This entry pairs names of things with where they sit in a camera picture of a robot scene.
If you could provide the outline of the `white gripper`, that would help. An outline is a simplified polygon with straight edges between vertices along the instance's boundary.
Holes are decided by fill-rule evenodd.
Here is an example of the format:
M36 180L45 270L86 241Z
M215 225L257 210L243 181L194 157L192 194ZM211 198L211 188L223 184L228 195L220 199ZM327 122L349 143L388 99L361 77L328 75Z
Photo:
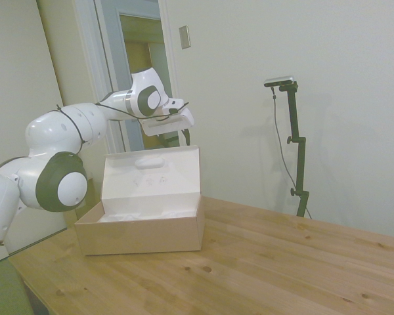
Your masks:
M167 118L143 119L140 120L140 123L144 133L150 137L157 135L163 147L178 146L178 136L167 137L167 135L162 135L173 131L183 131L186 145L190 146L190 131L188 128L194 125L194 118L189 109L183 109Z

